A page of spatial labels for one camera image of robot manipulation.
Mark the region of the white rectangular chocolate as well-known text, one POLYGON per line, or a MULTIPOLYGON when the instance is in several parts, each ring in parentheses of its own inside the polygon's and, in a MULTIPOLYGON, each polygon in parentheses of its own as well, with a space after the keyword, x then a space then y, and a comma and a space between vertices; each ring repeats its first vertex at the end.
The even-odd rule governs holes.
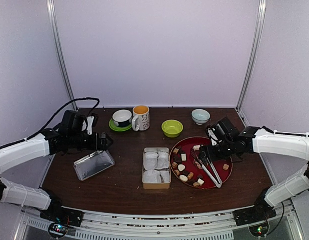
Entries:
POLYGON ((201 148, 200 145, 194 145, 194 146, 192 147, 192 149, 193 149, 194 151, 199 151, 200 148, 201 148))

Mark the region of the bear print tin lid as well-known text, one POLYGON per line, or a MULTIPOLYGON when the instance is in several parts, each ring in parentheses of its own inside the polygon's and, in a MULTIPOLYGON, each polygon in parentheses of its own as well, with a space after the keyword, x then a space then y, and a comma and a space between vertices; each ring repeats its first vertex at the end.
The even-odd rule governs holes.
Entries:
POLYGON ((78 179, 83 182, 115 165, 108 150, 96 151, 73 163, 78 179))

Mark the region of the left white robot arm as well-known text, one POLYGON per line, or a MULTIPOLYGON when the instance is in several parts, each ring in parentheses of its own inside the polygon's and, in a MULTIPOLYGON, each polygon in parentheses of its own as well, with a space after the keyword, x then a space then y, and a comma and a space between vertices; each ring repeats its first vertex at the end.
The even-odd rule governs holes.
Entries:
POLYGON ((31 139, 0 149, 0 204, 46 210, 55 222, 62 222, 67 212, 60 200, 40 188, 49 160, 70 150, 105 151, 113 143, 104 132, 61 134, 47 129, 31 139))

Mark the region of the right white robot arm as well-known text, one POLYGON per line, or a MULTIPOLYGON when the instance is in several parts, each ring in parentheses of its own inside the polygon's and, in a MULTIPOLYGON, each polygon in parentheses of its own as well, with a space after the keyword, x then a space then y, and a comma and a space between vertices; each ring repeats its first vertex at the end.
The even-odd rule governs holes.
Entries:
POLYGON ((271 208, 305 192, 309 193, 309 132, 280 132, 265 126, 249 126, 239 131, 231 123, 222 120, 207 126, 205 133, 211 144, 202 147, 201 151, 210 163, 233 156, 241 158, 245 154, 272 156, 290 163, 293 160, 304 161, 304 165, 294 174, 261 191, 250 213, 254 220, 261 221, 271 208))

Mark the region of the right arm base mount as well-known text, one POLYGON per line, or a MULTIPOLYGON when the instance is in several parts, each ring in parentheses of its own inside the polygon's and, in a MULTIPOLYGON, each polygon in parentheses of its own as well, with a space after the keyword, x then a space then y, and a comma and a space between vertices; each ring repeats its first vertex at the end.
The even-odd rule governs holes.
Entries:
POLYGON ((275 210, 270 210, 267 213, 257 212, 254 207, 250 207, 234 211, 233 216, 238 227, 248 226, 252 236, 262 238, 270 233, 269 220, 275 218, 277 213, 275 210))

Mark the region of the beige tin box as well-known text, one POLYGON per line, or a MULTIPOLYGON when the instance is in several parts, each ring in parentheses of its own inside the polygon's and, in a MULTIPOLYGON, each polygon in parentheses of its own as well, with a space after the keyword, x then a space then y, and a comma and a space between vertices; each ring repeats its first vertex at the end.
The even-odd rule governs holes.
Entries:
POLYGON ((171 187, 170 150, 167 147, 146 147, 143 150, 142 184, 146 190, 167 190, 171 187))

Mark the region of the round red tray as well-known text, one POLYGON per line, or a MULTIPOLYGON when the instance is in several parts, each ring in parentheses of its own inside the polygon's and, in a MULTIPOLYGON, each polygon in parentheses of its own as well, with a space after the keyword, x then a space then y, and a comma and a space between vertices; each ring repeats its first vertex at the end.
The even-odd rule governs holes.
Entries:
POLYGON ((179 141, 170 152, 170 168, 176 178, 188 187, 200 190, 221 188, 230 178, 232 158, 213 159, 207 137, 189 137, 179 141))

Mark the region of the metal serving tongs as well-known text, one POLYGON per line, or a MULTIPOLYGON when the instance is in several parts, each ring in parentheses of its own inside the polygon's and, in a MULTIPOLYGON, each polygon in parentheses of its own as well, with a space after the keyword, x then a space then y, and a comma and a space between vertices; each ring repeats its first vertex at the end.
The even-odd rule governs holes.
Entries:
POLYGON ((193 158, 194 166, 204 170, 215 186, 220 189, 223 186, 223 181, 213 163, 208 158, 201 159, 200 153, 197 154, 197 151, 194 151, 192 148, 190 149, 190 155, 193 158))

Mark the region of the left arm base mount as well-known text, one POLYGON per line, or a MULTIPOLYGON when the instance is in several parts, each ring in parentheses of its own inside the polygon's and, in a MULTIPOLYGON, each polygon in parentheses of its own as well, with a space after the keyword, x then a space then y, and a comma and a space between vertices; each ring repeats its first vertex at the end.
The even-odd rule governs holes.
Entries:
POLYGON ((49 210, 39 210, 40 217, 49 220, 51 224, 48 226, 48 234, 56 240, 65 237, 69 230, 80 227, 84 217, 84 213, 79 210, 69 208, 61 208, 61 215, 56 216, 49 210))

